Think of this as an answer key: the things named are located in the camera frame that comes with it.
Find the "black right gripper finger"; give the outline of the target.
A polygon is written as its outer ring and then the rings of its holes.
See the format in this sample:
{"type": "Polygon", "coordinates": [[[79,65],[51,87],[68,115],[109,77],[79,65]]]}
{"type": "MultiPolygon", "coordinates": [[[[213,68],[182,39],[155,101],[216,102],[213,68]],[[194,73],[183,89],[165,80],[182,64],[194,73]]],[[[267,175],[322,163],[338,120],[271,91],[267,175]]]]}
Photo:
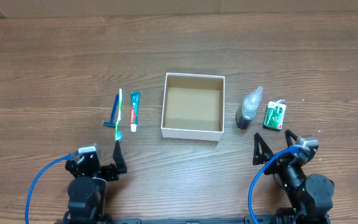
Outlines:
{"type": "Polygon", "coordinates": [[[273,157],[273,152],[259,133],[254,134],[253,165],[265,164],[273,157]]]}
{"type": "Polygon", "coordinates": [[[285,131],[285,139],[287,142],[287,147],[290,147],[294,145],[293,141],[296,141],[298,139],[298,136],[288,129],[285,131]]]}

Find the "green white soap packet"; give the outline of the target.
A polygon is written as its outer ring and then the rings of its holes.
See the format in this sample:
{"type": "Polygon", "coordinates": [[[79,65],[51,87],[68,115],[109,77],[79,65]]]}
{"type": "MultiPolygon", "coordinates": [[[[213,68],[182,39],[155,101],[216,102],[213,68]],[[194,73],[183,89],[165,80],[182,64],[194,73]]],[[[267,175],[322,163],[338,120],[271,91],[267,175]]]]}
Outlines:
{"type": "Polygon", "coordinates": [[[269,101],[265,112],[263,127],[275,131],[282,130],[286,108],[285,100],[269,101]]]}

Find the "green white toothbrush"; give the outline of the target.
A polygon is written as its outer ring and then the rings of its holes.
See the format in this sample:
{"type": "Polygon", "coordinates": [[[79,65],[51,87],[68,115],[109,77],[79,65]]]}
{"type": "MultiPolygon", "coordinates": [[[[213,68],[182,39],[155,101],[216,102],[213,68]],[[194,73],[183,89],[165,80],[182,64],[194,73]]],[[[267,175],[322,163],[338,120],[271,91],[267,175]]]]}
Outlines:
{"type": "Polygon", "coordinates": [[[122,108],[122,88],[119,89],[119,101],[117,105],[117,119],[116,119],[116,125],[115,125],[115,135],[114,138],[116,141],[121,142],[122,141],[122,132],[119,130],[119,123],[121,121],[121,108],[122,108]]]}

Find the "clear bottle dark liquid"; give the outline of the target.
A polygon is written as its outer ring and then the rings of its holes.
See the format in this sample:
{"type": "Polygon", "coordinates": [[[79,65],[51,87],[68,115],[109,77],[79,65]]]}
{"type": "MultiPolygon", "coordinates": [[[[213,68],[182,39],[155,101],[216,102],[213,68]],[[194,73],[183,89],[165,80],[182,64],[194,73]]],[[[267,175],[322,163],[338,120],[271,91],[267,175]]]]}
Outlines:
{"type": "Polygon", "coordinates": [[[259,86],[255,91],[245,96],[236,111],[236,125],[239,129],[246,129],[255,118],[262,99],[263,87],[259,86]]]}

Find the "blue disposable razor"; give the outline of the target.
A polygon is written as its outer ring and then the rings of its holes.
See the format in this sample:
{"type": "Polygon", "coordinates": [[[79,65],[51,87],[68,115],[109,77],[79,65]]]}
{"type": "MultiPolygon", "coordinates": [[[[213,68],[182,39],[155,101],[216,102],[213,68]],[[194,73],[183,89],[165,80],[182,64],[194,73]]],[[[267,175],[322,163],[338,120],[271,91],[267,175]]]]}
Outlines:
{"type": "Polygon", "coordinates": [[[118,103],[119,103],[119,95],[116,95],[115,100],[114,100],[114,104],[113,104],[113,107],[112,107],[111,115],[110,115],[110,120],[109,121],[103,121],[104,126],[109,126],[109,127],[113,127],[113,128],[116,127],[116,124],[114,122],[114,118],[115,118],[115,115],[116,115],[116,110],[117,110],[118,103]]]}

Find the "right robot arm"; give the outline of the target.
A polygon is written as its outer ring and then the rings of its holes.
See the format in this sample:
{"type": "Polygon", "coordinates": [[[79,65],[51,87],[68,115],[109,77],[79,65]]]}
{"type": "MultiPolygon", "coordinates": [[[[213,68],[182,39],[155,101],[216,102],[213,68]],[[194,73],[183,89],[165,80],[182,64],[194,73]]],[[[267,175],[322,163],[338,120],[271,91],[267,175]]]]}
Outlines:
{"type": "Polygon", "coordinates": [[[328,212],[333,208],[334,182],[321,174],[306,175],[302,166],[314,158],[318,139],[297,136],[285,131],[287,148],[273,153],[259,133],[254,134],[253,165],[263,168],[249,187],[247,205],[249,215],[245,223],[329,223],[328,212]],[[277,175],[291,206],[279,208],[274,215],[256,215],[252,208],[252,194],[261,175],[277,175]]]}

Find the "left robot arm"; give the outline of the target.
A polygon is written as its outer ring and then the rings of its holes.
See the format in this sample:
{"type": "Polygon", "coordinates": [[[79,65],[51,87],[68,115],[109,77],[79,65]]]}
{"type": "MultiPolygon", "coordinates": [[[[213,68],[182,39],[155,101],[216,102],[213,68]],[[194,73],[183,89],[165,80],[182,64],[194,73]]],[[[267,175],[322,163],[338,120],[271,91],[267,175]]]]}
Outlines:
{"type": "Polygon", "coordinates": [[[102,166],[97,144],[81,146],[66,161],[65,169],[74,179],[68,186],[68,211],[63,223],[114,223],[104,212],[108,182],[127,172],[126,162],[116,141],[113,163],[102,166]]]}

